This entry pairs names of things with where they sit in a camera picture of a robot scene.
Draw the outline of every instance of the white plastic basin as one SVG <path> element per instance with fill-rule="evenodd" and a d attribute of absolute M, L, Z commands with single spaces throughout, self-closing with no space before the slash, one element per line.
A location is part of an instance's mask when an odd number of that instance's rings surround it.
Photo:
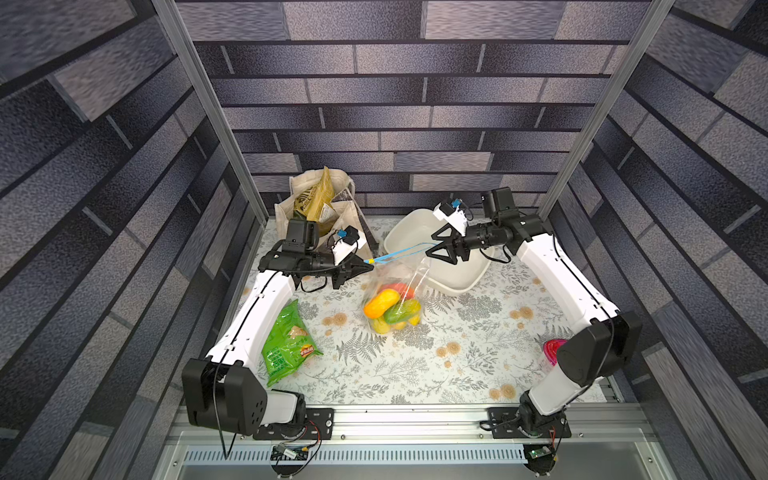
<path fill-rule="evenodd" d="M 424 208 L 414 210 L 392 228 L 384 239 L 384 250 L 394 253 L 410 248 L 421 242 L 436 242 L 432 234 L 439 230 L 445 222 L 435 218 L 431 210 Z M 485 253 L 493 257 L 495 248 L 488 248 Z M 469 254 L 469 261 L 458 260 L 456 265 L 441 260 L 432 260 L 427 284 L 449 296 L 459 296 L 468 292 L 485 274 L 491 261 L 482 256 L 477 250 Z"/>

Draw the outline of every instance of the wall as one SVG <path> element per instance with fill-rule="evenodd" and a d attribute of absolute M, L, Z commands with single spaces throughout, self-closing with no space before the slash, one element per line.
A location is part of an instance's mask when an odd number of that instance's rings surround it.
<path fill-rule="evenodd" d="M 342 168 L 367 214 L 539 205 L 648 2 L 182 2 L 271 209 Z"/>
<path fill-rule="evenodd" d="M 767 5 L 679 0 L 551 215 L 681 479 L 768 478 Z"/>
<path fill-rule="evenodd" d="M 0 477 L 150 478 L 260 230 L 164 35 L 0 5 Z"/>

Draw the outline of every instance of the black cable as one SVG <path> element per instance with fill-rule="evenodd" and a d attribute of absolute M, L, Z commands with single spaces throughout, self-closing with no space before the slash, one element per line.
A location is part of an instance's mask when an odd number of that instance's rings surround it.
<path fill-rule="evenodd" d="M 472 209 L 469 207 L 469 205 L 464 203 L 464 200 L 459 199 L 458 201 L 461 202 L 461 204 L 466 207 L 467 211 L 472 214 L 472 218 L 468 218 L 467 221 L 473 221 L 475 219 L 475 214 L 472 212 Z"/>
<path fill-rule="evenodd" d="M 509 425 L 512 423 L 519 423 L 520 417 L 516 416 L 512 420 L 506 420 L 504 422 L 497 422 L 495 420 L 481 420 L 480 421 L 480 429 L 485 430 L 486 432 L 492 432 L 493 430 L 497 429 L 498 427 L 502 425 Z"/>
<path fill-rule="evenodd" d="M 603 359 L 600 361 L 600 366 L 598 367 L 598 375 L 600 375 L 600 371 L 603 368 L 603 365 L 605 364 L 605 359 L 608 358 L 608 353 L 611 352 L 611 347 L 614 345 L 614 334 L 616 333 L 616 329 L 614 328 L 614 321 L 612 320 L 611 316 L 608 315 L 608 312 L 605 311 L 605 308 L 598 302 L 598 299 L 595 298 L 595 296 L 592 294 L 592 292 L 587 288 L 586 285 L 584 285 L 584 282 L 581 281 L 581 279 L 576 276 L 576 273 L 571 270 L 571 268 L 568 266 L 566 262 L 563 261 L 563 257 L 560 256 L 560 252 L 558 252 L 558 243 L 555 239 L 554 232 L 552 232 L 552 248 L 554 248 L 554 253 L 558 256 L 558 259 L 563 263 L 565 268 L 568 269 L 569 272 L 571 272 L 571 275 L 574 276 L 574 278 L 581 284 L 582 287 L 584 287 L 584 290 L 587 290 L 587 293 L 589 293 L 589 296 L 592 297 L 592 300 L 594 300 L 595 305 L 600 306 L 600 310 L 603 310 L 603 313 L 605 313 L 606 319 L 608 320 L 608 325 L 611 326 L 611 339 L 608 341 L 608 348 L 605 349 L 605 354 L 603 354 Z M 589 385 L 587 385 L 581 392 L 579 392 L 578 395 L 576 395 L 571 402 L 573 402 L 579 395 L 586 392 L 594 385 L 594 380 L 592 380 Z"/>
<path fill-rule="evenodd" d="M 328 277 L 325 277 L 325 278 L 326 278 L 326 281 L 325 281 L 325 282 L 323 282 L 323 285 L 320 285 L 320 286 L 318 286 L 317 288 L 311 289 L 311 290 L 309 290 L 309 291 L 307 291 L 307 290 L 304 290 L 304 279 L 301 279 L 301 280 L 299 280 L 299 285 L 301 286 L 301 291 L 302 291 L 302 292 L 304 292 L 304 293 L 314 293 L 314 292 L 316 292 L 317 290 L 322 290 L 322 289 L 324 289 L 324 288 L 326 287 L 326 285 L 328 285 Z"/>
<path fill-rule="evenodd" d="M 221 450 L 224 453 L 224 460 L 227 460 L 230 457 L 230 453 L 232 453 L 232 445 L 235 444 L 235 437 L 237 437 L 237 432 L 235 432 L 234 435 L 232 435 L 232 442 L 230 443 L 230 450 L 228 452 L 227 446 L 224 444 L 224 433 L 221 430 L 221 422 L 219 421 L 219 408 L 216 405 L 216 384 L 219 382 L 219 367 L 228 353 L 229 350 L 224 351 L 224 354 L 221 356 L 221 361 L 216 364 L 216 371 L 214 372 L 214 412 L 216 413 L 216 426 L 219 427 L 219 438 L 221 439 Z"/>
<path fill-rule="evenodd" d="M 565 423 L 563 423 L 563 432 L 565 432 L 565 426 L 568 424 L 568 420 L 566 420 L 565 417 L 563 418 L 563 420 L 565 421 Z M 555 460 L 555 457 L 557 457 L 558 455 L 558 450 L 560 449 L 560 442 L 562 441 L 563 441 L 563 435 L 560 435 L 560 438 L 558 439 L 558 446 L 554 447 L 554 452 L 552 452 L 552 463 L 549 465 L 550 470 L 554 468 L 554 460 Z"/>
<path fill-rule="evenodd" d="M 307 447 L 306 447 L 306 450 L 307 450 L 307 458 L 306 458 L 306 462 L 304 463 L 304 465 L 301 465 L 301 467 L 300 467 L 298 470 L 296 470 L 295 472 L 293 472 L 293 473 L 290 473 L 290 474 L 288 474 L 288 475 L 284 475 L 284 474 L 282 474 L 282 473 L 278 472 L 278 471 L 277 471 L 277 469 L 275 468 L 275 467 L 277 467 L 277 466 L 280 464 L 280 459 L 278 458 L 277 460 L 275 460 L 275 464 L 274 464 L 274 465 L 272 465 L 272 464 L 270 463 L 270 466 L 272 467 L 272 470 L 274 470 L 274 472 L 275 472 L 275 473 L 277 473 L 277 478 L 287 478 L 287 477 L 293 477 L 294 475 L 297 475 L 299 472 L 301 472 L 302 470 L 304 470 L 304 469 L 306 468 L 306 466 L 307 466 L 307 465 L 309 465 L 309 464 L 310 464 L 310 462 L 311 462 L 311 461 L 312 461 L 312 460 L 315 458 L 315 456 L 317 455 L 317 452 L 319 452 L 319 451 L 320 451 L 320 448 L 323 446 L 323 438 L 320 436 L 320 429 L 319 429 L 319 428 L 317 428 L 317 425 L 316 425 L 316 424 L 315 424 L 315 422 L 313 422 L 312 420 L 308 420 L 308 419 L 307 419 L 307 422 L 308 422 L 308 424 L 310 424 L 310 423 L 311 423 L 312 425 L 314 425 L 314 427 L 315 427 L 315 431 L 317 432 L 317 440 L 315 440 L 315 442 L 314 442 L 312 445 L 309 445 L 309 446 L 307 446 Z M 285 444 L 287 444 L 287 443 L 291 443 L 291 442 L 282 442 L 282 445 L 285 445 Z M 312 453 L 312 455 L 310 455 L 310 454 L 309 454 L 309 450 L 313 449 L 313 448 L 314 448 L 316 445 L 318 445 L 318 446 L 317 446 L 317 450 L 315 450 L 315 451 Z"/>
<path fill-rule="evenodd" d="M 488 255 L 485 254 L 483 249 L 480 249 L 480 253 L 482 253 L 482 256 L 484 256 L 485 258 L 487 258 L 488 260 L 490 260 L 492 262 L 499 262 L 499 263 L 506 264 L 506 263 L 509 263 L 509 262 L 512 261 L 512 257 L 510 257 L 509 253 L 507 253 L 507 245 L 506 244 L 502 246 L 502 253 L 504 254 L 505 257 L 507 257 L 507 261 L 506 262 L 504 260 L 500 260 L 498 258 L 489 257 Z"/>

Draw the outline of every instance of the green chip bag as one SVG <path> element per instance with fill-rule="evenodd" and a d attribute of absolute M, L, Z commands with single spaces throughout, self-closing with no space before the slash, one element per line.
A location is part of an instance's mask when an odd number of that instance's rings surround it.
<path fill-rule="evenodd" d="M 270 376 L 266 386 L 298 370 L 304 360 L 314 354 L 322 355 L 317 349 L 304 322 L 299 316 L 299 300 L 286 305 L 275 320 L 270 335 L 266 338 L 261 355 Z"/>

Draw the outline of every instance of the aluminum frame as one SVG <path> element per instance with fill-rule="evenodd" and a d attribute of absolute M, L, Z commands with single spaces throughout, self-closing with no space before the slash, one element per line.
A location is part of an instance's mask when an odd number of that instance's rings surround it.
<path fill-rule="evenodd" d="M 478 422 L 488 418 L 486 409 L 500 404 L 467 405 L 331 405 L 334 415 L 333 437 L 324 445 L 504 445 L 548 443 L 546 439 L 495 440 L 481 430 Z M 647 469 L 653 469 L 653 480 L 668 480 L 671 470 L 664 468 L 666 459 L 658 438 L 638 403 L 575 403 L 568 407 L 571 442 L 630 442 L 638 445 L 643 458 L 651 458 Z M 269 445 L 238 435 L 235 446 Z M 192 445 L 220 447 L 217 430 L 190 425 L 187 409 L 180 406 L 166 437 L 154 478 L 176 480 L 187 449 Z"/>
<path fill-rule="evenodd" d="M 176 50 L 181 65 L 187 72 L 187 76 L 189 76 L 197 97 L 200 99 L 200 103 L 203 105 L 203 109 L 210 120 L 210 124 L 214 127 L 216 135 L 221 141 L 221 147 L 227 155 L 230 165 L 232 165 L 237 175 L 237 179 L 243 186 L 248 203 L 256 213 L 259 223 L 266 226 L 268 215 L 264 201 L 261 199 L 256 185 L 253 184 L 253 178 L 250 176 L 243 153 L 237 146 L 232 128 L 230 128 L 227 119 L 224 117 L 224 111 L 221 109 L 221 104 L 214 92 L 214 87 L 210 83 L 205 68 L 203 68 L 200 56 L 197 55 L 197 50 L 195 50 L 192 38 L 187 31 L 187 27 L 184 25 L 184 21 L 181 19 L 178 8 L 176 8 L 176 3 L 174 0 L 152 0 L 152 5 L 154 5 L 154 9 L 157 11 L 157 17 L 160 19 L 160 23 L 163 25 L 170 43 L 173 45 L 174 50 Z"/>
<path fill-rule="evenodd" d="M 568 152 L 568 156 L 565 158 L 563 168 L 560 169 L 557 177 L 554 178 L 552 185 L 545 194 L 544 200 L 536 212 L 542 220 L 547 220 L 547 217 L 549 217 L 554 203 L 558 201 L 560 194 L 568 184 L 568 180 L 571 179 L 576 165 L 587 153 L 594 136 L 619 98 L 619 94 L 624 90 L 624 86 L 629 81 L 629 77 L 637 67 L 637 64 L 643 58 L 643 54 L 659 30 L 661 22 L 667 17 L 672 4 L 674 4 L 674 0 L 653 0 L 651 2 L 640 26 L 637 28 L 634 37 L 632 37 L 632 41 L 629 43 L 627 53 L 624 54 L 624 58 L 621 60 L 618 68 L 608 80 L 608 85 L 605 86 L 600 100 L 589 114 L 584 128 L 576 136 L 573 147 L 571 147 L 571 151 Z"/>

